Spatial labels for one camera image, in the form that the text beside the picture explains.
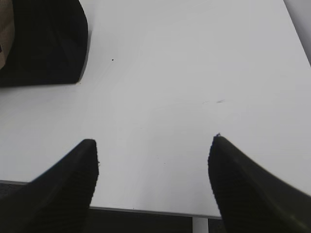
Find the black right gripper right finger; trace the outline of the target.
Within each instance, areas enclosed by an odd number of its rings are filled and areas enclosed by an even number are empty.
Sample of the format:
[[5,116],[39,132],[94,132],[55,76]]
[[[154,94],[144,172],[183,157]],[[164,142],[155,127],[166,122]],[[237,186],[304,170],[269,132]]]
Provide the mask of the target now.
[[208,177],[228,233],[309,233],[311,197],[255,163],[221,135]]

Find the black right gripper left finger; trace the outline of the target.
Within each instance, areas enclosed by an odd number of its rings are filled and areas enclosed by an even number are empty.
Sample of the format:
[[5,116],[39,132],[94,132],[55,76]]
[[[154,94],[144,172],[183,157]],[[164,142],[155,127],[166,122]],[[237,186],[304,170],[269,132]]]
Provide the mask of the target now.
[[81,233],[98,176],[96,141],[84,139],[39,177],[0,200],[0,231]]

